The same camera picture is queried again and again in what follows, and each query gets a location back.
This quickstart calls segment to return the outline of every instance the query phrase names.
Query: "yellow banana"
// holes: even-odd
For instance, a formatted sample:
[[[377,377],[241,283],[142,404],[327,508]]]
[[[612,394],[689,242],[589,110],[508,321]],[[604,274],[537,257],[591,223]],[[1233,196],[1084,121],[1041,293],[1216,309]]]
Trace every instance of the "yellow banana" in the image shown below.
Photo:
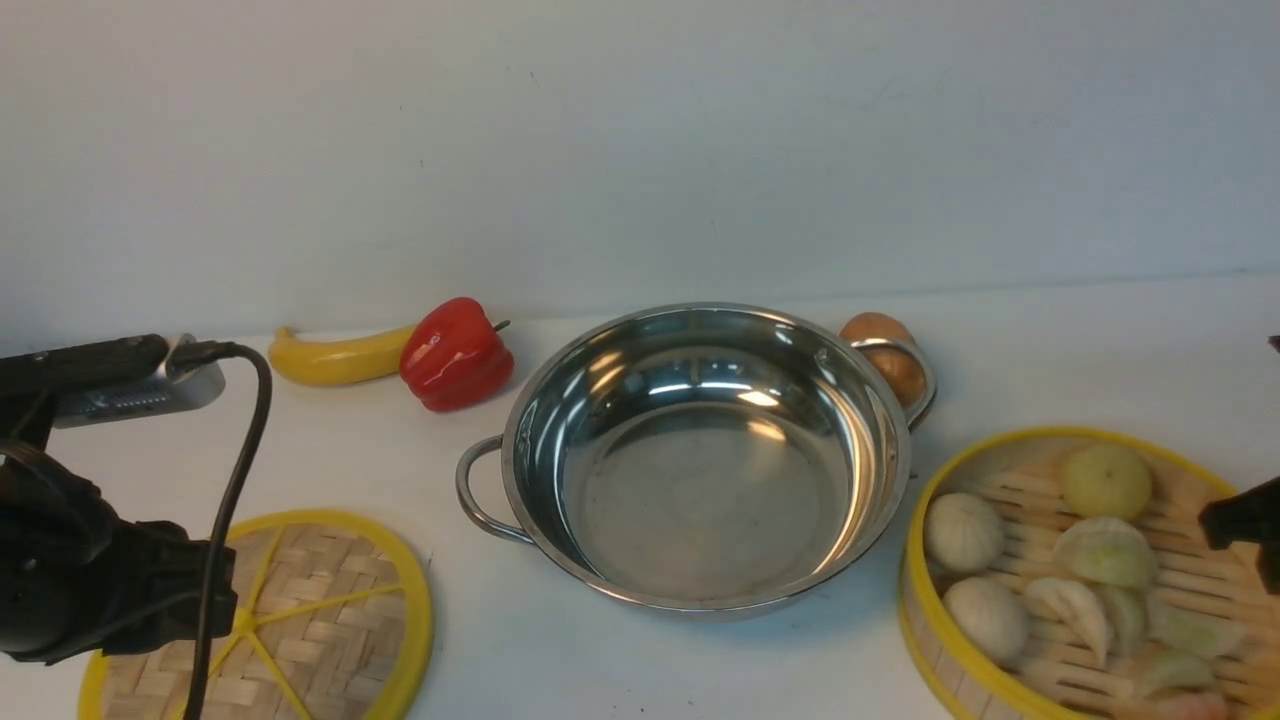
[[[398,372],[401,350],[415,327],[337,342],[307,342],[289,328],[279,328],[266,356],[276,373],[300,384],[358,383]]]

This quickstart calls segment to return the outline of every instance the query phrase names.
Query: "white table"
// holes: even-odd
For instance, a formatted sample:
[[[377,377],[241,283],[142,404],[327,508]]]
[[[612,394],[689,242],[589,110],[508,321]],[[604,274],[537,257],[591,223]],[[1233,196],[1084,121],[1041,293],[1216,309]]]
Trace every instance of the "white table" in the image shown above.
[[[941,392],[916,434],[916,470],[989,434],[1078,423],[1142,436],[1238,487],[1280,473],[1280,277],[1119,283],[781,305],[838,325],[852,313],[902,319],[933,359]],[[536,550],[471,525],[453,468],[494,434],[529,373],[604,318],[504,331],[517,382],[454,415],[426,413],[396,378],[346,389],[279,380],[238,518],[308,506],[366,514],[429,564],[436,648],[412,717],[941,719],[902,647],[897,568],[909,493],[890,532],[846,573],[773,615],[682,624],[589,591]],[[266,338],[248,338],[262,348]],[[253,396],[244,363],[183,415],[55,432],[50,451],[93,479],[127,519],[207,533]],[[499,516],[497,462],[476,468]],[[70,717],[83,659],[0,664],[5,716]]]

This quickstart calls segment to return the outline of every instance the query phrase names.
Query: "stainless steel pot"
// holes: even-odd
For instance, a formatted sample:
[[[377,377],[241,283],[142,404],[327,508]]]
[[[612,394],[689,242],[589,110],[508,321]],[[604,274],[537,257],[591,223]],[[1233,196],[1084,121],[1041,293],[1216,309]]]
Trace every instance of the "stainless steel pot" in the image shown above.
[[[924,369],[904,413],[860,352]],[[617,600],[737,619],[780,607],[876,542],[910,471],[909,430],[936,382],[915,346],[850,346],[810,323],[730,304],[644,310],[595,328],[529,380],[500,436],[458,461],[481,529],[536,544]],[[518,527],[476,503],[476,459],[502,450]]]

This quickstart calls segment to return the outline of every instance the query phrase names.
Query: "woven bamboo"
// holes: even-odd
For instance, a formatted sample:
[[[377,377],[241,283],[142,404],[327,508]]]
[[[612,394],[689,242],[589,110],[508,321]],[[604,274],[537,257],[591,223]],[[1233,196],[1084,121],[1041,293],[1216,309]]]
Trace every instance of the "woven bamboo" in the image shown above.
[[[931,498],[979,495],[1005,519],[1006,550],[986,577],[1020,593],[1032,580],[1065,577],[1051,562],[1059,534],[1079,520],[1061,500],[1056,466],[1070,451],[1107,441],[1133,447],[1152,469],[1156,497],[1134,521],[1160,561],[1155,593],[1165,602],[1230,618],[1249,629],[1243,650],[1212,662],[1233,719],[1280,717],[1280,598],[1268,596],[1254,570],[1256,546],[1211,551],[1196,516],[1229,488],[1207,471],[1161,448],[1082,428],[1046,428],[996,438],[943,469],[920,498],[904,561],[900,619],[916,667],[952,715],[1018,720],[1133,715],[1132,660],[1092,651],[1061,623],[1033,616],[1023,657],[997,669],[942,610],[948,579],[925,564],[923,516]]]
[[[366,520],[338,512],[284,514],[283,521],[241,532],[232,585],[239,596],[232,634],[214,644],[204,717],[209,720],[353,720],[393,717],[372,712],[387,692],[401,692],[397,673],[425,670],[430,641],[421,642],[425,582],[399,541],[367,533]],[[291,521],[301,518],[312,521]],[[387,543],[394,542],[393,559]],[[402,575],[410,575],[408,583]],[[413,589],[407,592],[407,585]],[[415,625],[415,632],[410,632]],[[191,642],[174,642],[133,657],[96,657],[105,678],[90,670],[86,693],[99,692],[93,720],[180,717],[192,670]],[[417,657],[404,659],[406,655]],[[412,683],[416,692],[417,682]],[[93,698],[82,698],[95,705]],[[403,706],[408,698],[390,705]],[[379,707],[389,707],[383,702]]]

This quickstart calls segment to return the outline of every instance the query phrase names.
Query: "black cable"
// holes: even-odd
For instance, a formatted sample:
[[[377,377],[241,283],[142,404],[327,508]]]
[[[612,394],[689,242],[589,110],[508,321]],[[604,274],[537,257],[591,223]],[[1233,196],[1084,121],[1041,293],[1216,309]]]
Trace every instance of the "black cable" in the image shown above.
[[[111,633],[115,633],[116,630],[123,630],[124,628],[128,628],[134,623],[146,620],[147,618],[155,615],[156,612],[161,612],[163,610],[178,602],[179,600],[187,600],[188,597],[198,597],[198,596],[200,593],[196,591],[182,592],[172,596],[165,596],[159,600],[152,600],[146,605],[140,605],[138,607],[129,610],[127,614],[120,615],[115,620],[111,620],[110,623],[100,628],[91,628],[83,633],[79,633],[78,635],[70,635],[68,638],[58,641],[58,643],[51,647],[41,650],[40,660],[45,665],[61,662],[63,660],[67,660],[73,655],[84,652],[86,648],[91,647],[93,643],[100,642],[102,638],[110,635]]]
[[[0,457],[4,464],[15,466],[44,483],[45,488],[58,496],[67,509],[67,519],[79,533],[73,548],[65,550],[64,559],[77,565],[88,565],[111,543],[111,528],[115,511],[104,511],[100,495],[93,483],[76,477],[61,462],[54,460],[44,450],[20,439],[0,438]]]
[[[9,433],[9,437],[12,438],[22,437],[22,430],[27,429],[27,423],[31,423],[33,419],[36,419],[36,413],[40,413],[40,406],[44,405],[46,400],[49,400],[49,391],[47,389],[40,391],[40,395],[36,396],[35,402],[32,402],[31,407],[28,407],[27,411],[23,413],[22,418],[18,420],[18,424],[14,425],[13,432]]]
[[[205,689],[209,687],[209,655],[214,643],[211,614],[214,585],[223,573],[221,556],[218,551],[227,544],[232,514],[236,511],[241,491],[244,489],[244,478],[248,475],[250,465],[253,464],[257,446],[262,442],[262,430],[266,429],[266,415],[271,409],[271,366],[256,350],[234,342],[184,345],[175,348],[172,356],[172,361],[178,369],[206,365],[229,357],[244,357],[253,364],[253,369],[257,370],[257,401],[253,405],[253,418],[248,423],[248,432],[244,434],[244,445],[241,446],[236,468],[232,469],[230,480],[227,482],[227,491],[223,493],[223,502],[214,518],[214,530],[209,536],[209,552],[205,556],[200,587],[200,615],[196,623],[196,661],[191,670],[191,688],[187,693],[184,720],[198,720],[205,707]]]

